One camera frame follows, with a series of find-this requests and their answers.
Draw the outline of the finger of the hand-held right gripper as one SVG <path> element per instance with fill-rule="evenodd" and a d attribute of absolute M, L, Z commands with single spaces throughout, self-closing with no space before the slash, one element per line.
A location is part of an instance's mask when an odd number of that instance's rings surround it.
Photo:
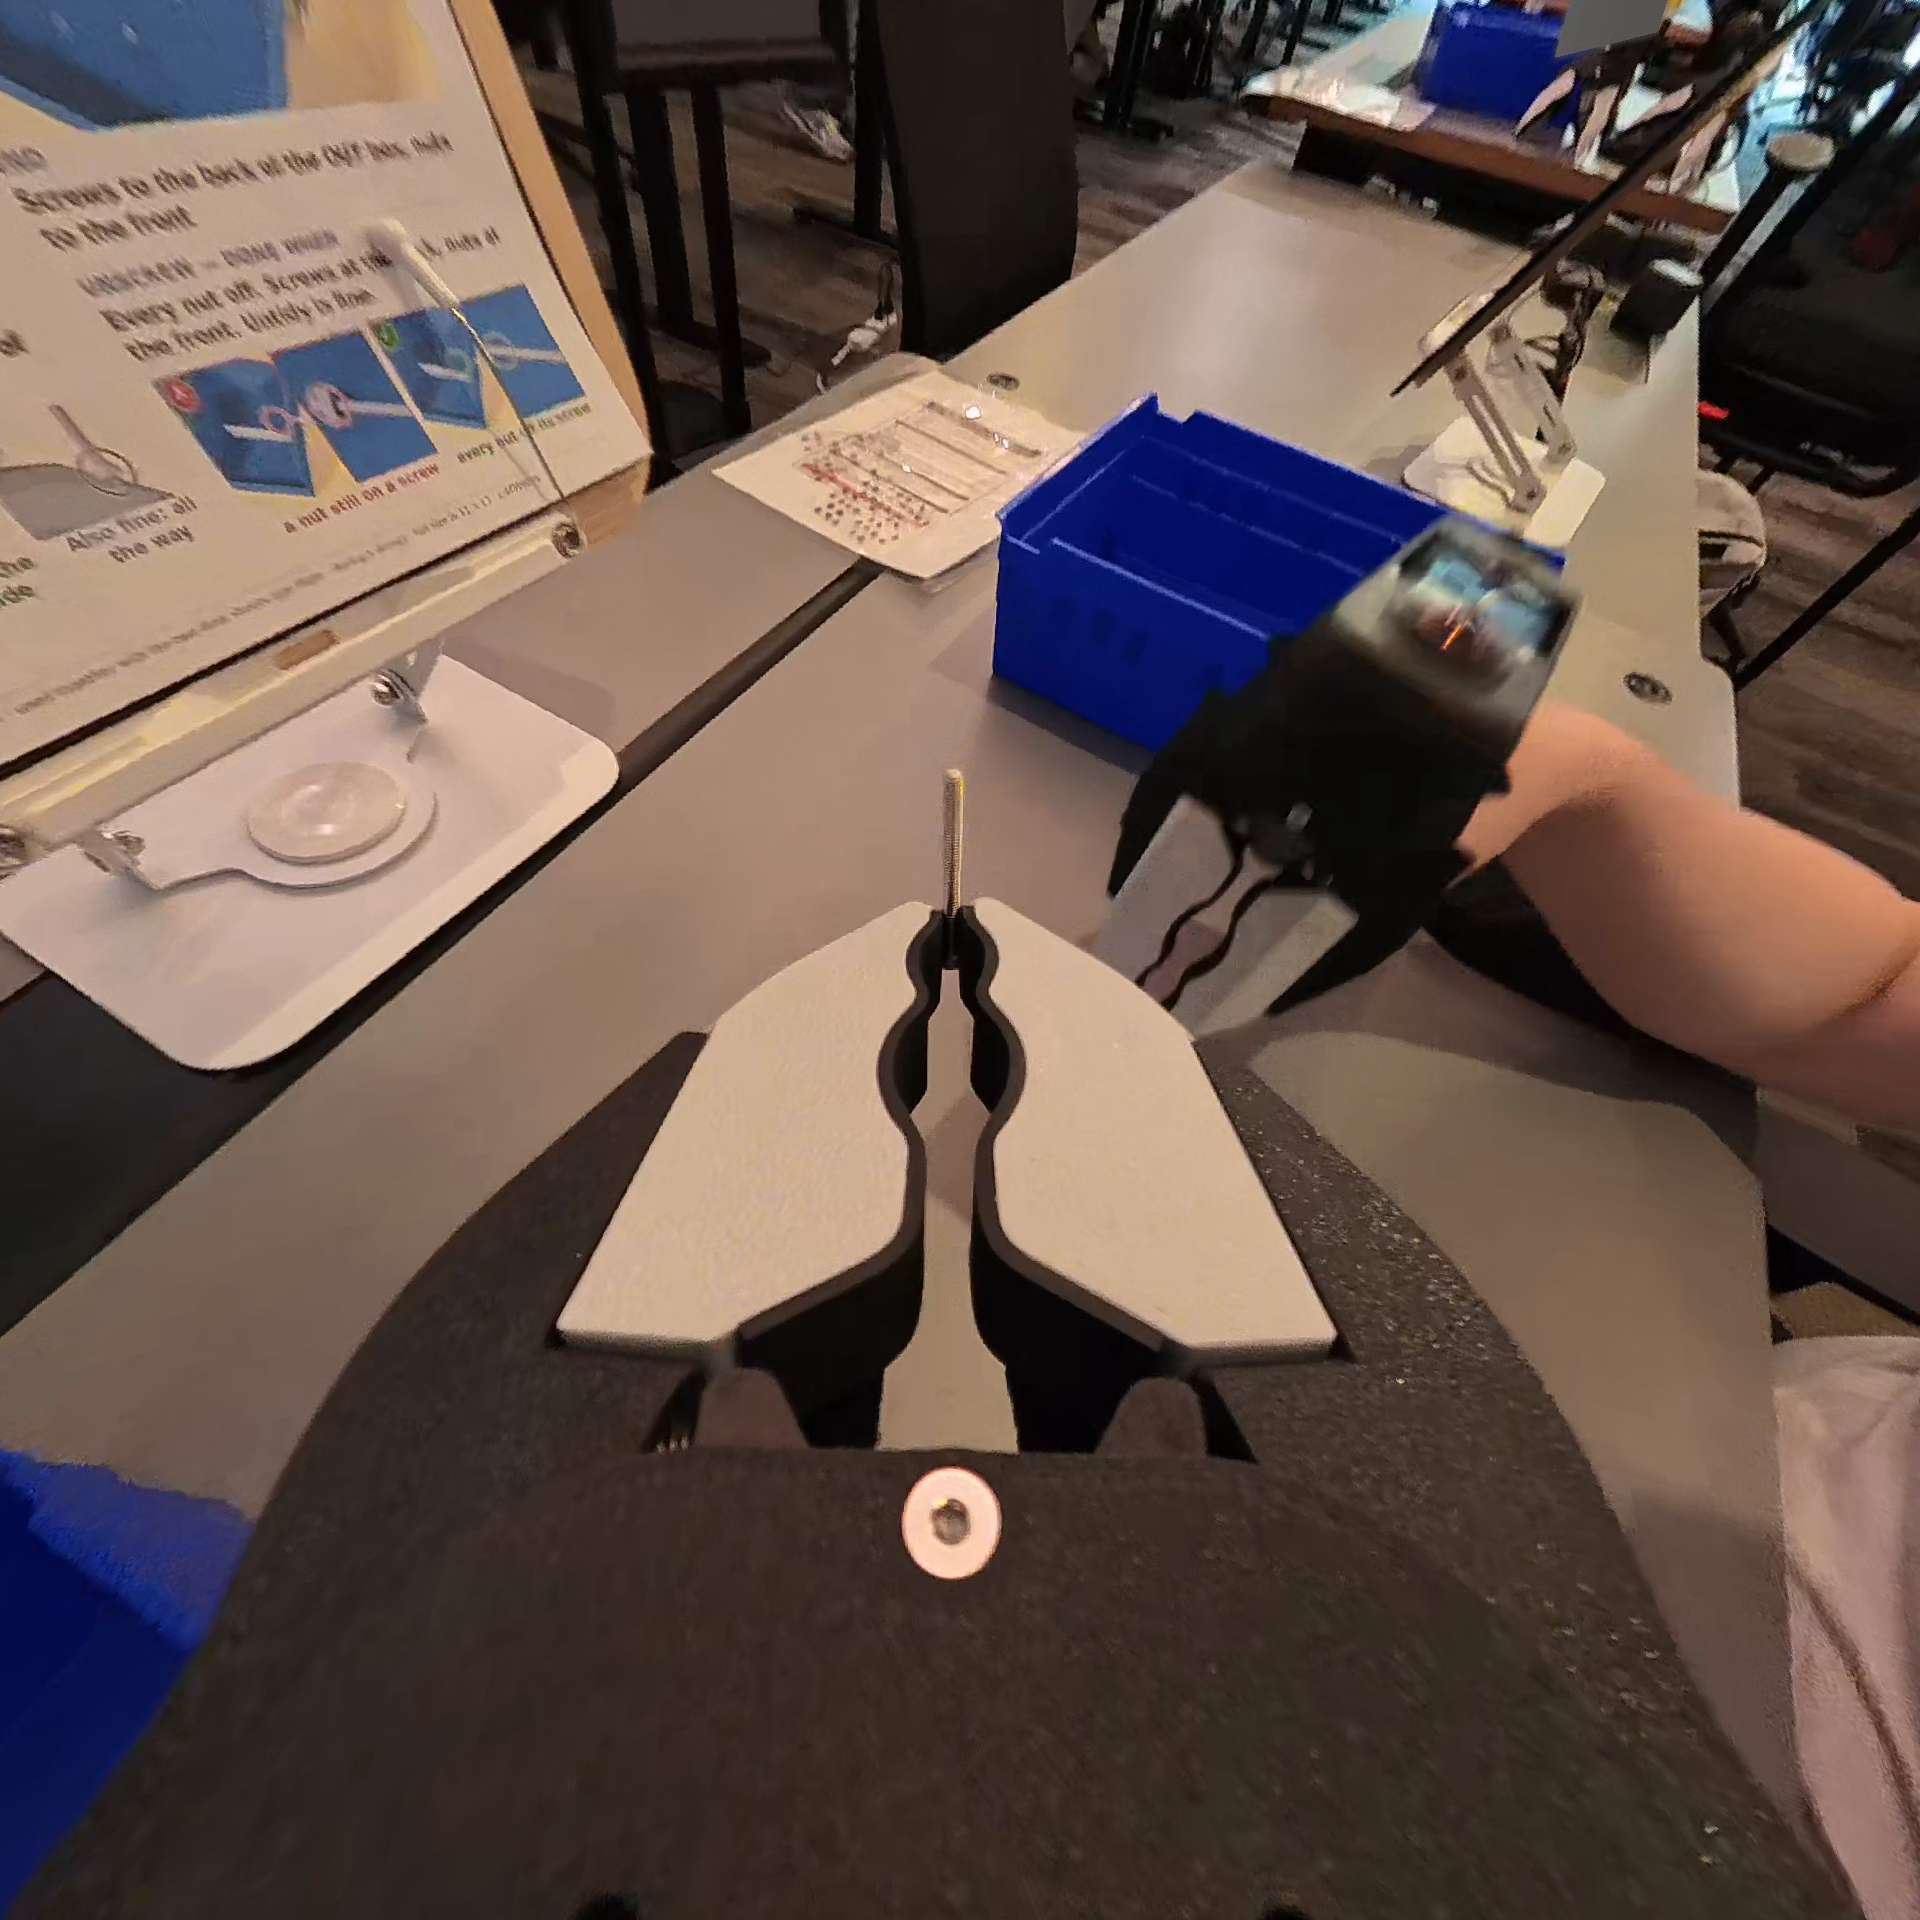
<path fill-rule="evenodd" d="M 1195 1039 L 1268 1017 L 1356 930 L 1332 890 L 1267 880 L 1232 912 L 1221 944 L 1176 985 L 1176 1021 Z"/>
<path fill-rule="evenodd" d="M 1272 969 L 1278 865 L 1202 801 L 1175 801 L 1102 920 L 1102 961 L 1142 991 L 1172 991 L 1213 953 L 1188 991 L 1251 991 Z"/>

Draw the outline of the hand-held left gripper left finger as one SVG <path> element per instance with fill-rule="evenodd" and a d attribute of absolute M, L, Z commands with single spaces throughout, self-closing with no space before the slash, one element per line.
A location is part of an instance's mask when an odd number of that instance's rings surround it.
<path fill-rule="evenodd" d="M 559 1309 L 578 1351 L 772 1375 L 813 1446 L 877 1441 L 920 1319 L 943 917 L 901 903 L 717 1017 Z"/>

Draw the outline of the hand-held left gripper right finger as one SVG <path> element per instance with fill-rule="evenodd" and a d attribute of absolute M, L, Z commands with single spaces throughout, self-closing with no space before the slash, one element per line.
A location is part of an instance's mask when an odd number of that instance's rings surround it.
<path fill-rule="evenodd" d="M 1176 1020 L 1007 903 L 960 912 L 973 1021 L 970 1297 L 1022 1450 L 1092 1450 L 1126 1394 L 1336 1354 L 1336 1324 Z"/>

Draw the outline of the blue plastic bin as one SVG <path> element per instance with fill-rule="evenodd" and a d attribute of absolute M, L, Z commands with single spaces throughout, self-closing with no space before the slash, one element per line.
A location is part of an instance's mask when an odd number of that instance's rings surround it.
<path fill-rule="evenodd" d="M 1517 4 L 1436 4 L 1410 86 L 1427 105 L 1512 127 L 1566 68 L 1564 22 L 1559 10 Z"/>
<path fill-rule="evenodd" d="M 152 1724 L 251 1528 L 221 1500 L 2 1453 L 2 1905 Z"/>
<path fill-rule="evenodd" d="M 1443 516 L 1458 513 L 1146 392 L 1000 513 L 992 672 L 1157 752 Z"/>

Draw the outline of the person's right forearm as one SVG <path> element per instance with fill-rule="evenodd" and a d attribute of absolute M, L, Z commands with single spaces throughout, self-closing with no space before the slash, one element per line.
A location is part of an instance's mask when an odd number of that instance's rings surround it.
<path fill-rule="evenodd" d="M 1918 1129 L 1918 903 L 1546 701 L 1461 833 L 1615 1015 L 1758 1088 Z"/>

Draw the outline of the black wrist rest pad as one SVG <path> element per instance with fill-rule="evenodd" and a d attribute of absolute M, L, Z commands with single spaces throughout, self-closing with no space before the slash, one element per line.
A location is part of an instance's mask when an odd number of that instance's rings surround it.
<path fill-rule="evenodd" d="M 1461 966 L 1524 1000 L 1611 1038 L 1644 1038 L 1576 970 L 1501 860 L 1490 860 L 1456 880 L 1430 913 L 1427 932 Z"/>

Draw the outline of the tilted board on stand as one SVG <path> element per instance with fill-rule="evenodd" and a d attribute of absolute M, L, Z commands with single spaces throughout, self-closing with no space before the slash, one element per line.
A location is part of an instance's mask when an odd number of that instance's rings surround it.
<path fill-rule="evenodd" d="M 1566 384 L 1589 338 L 1592 304 L 1574 304 L 1552 350 L 1528 348 L 1515 314 L 1610 216 L 1650 183 L 1687 200 L 1711 168 L 1720 134 L 1822 4 L 1748 8 L 1734 16 L 1730 52 L 1706 64 L 1624 133 L 1624 160 L 1600 173 L 1600 192 L 1564 220 L 1483 295 L 1458 302 L 1421 338 L 1421 358 L 1397 392 L 1447 382 L 1462 422 L 1448 425 L 1404 470 L 1404 485 L 1448 511 L 1498 522 L 1515 536 L 1564 548 L 1602 489 L 1576 457 Z"/>

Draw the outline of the grey fabric bag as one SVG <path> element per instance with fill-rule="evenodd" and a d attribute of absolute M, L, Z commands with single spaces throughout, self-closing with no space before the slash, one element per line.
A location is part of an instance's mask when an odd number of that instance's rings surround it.
<path fill-rule="evenodd" d="M 1695 601 L 1700 645 L 1719 647 L 1719 663 L 1747 657 L 1738 608 L 1768 560 L 1768 532 L 1758 497 L 1725 470 L 1695 470 Z"/>

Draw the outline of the white board stand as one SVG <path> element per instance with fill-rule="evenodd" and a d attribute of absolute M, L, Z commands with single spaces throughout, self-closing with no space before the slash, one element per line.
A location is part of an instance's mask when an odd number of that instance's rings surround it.
<path fill-rule="evenodd" d="M 600 738 L 442 657 L 418 708 L 352 685 L 109 821 L 132 871 L 34 860 L 5 940 L 178 1064 L 262 1064 L 615 780 Z"/>

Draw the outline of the printed paper sheet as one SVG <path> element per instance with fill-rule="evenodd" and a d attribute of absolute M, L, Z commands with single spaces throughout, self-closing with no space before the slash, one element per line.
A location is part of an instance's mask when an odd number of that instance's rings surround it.
<path fill-rule="evenodd" d="M 941 369 L 839 405 L 717 465 L 734 490 L 859 560 L 931 582 L 1000 536 L 1000 513 L 1085 434 Z"/>

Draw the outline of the small black device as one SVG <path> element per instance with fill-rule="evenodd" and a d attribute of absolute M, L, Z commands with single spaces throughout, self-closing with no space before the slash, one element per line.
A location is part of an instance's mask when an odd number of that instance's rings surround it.
<path fill-rule="evenodd" d="M 1702 295 L 1700 270 L 1677 256 L 1661 256 L 1642 268 L 1624 286 L 1610 318 L 1613 335 L 1632 344 L 1667 338 Z"/>

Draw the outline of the wooden table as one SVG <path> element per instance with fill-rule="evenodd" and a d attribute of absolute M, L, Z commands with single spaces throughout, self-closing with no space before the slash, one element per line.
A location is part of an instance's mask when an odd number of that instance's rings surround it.
<path fill-rule="evenodd" d="M 1624 160 L 1624 129 L 1692 76 L 1710 29 L 1661 21 L 1650 46 L 1590 47 L 1517 125 L 1427 105 L 1410 86 L 1436 4 L 1406 6 L 1332 52 L 1251 76 L 1238 108 L 1300 133 L 1298 165 L 1362 184 L 1389 181 L 1421 200 L 1547 220 L 1584 208 Z"/>

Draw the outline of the black office chair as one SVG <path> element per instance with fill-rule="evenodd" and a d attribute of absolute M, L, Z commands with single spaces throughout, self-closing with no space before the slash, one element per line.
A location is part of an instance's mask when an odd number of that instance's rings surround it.
<path fill-rule="evenodd" d="M 901 350 L 943 360 L 1072 276 L 1076 133 L 1059 1 L 877 1 L 859 65 L 895 206 Z"/>

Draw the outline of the black framed easel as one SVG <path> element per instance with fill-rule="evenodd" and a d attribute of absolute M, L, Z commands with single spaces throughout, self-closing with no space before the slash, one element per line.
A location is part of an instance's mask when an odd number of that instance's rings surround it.
<path fill-rule="evenodd" d="M 656 464 L 751 430 L 724 89 L 816 80 L 832 62 L 811 1 L 565 1 L 566 62 L 608 244 L 615 320 L 640 384 Z M 710 318 L 693 302 L 669 98 L 688 105 Z"/>

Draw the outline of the wooden instruction board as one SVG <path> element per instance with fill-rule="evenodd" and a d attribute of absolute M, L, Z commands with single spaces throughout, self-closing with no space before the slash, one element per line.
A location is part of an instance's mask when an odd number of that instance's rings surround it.
<path fill-rule="evenodd" d="M 603 544 L 653 465 L 490 4 L 2 4 L 5 876 Z"/>

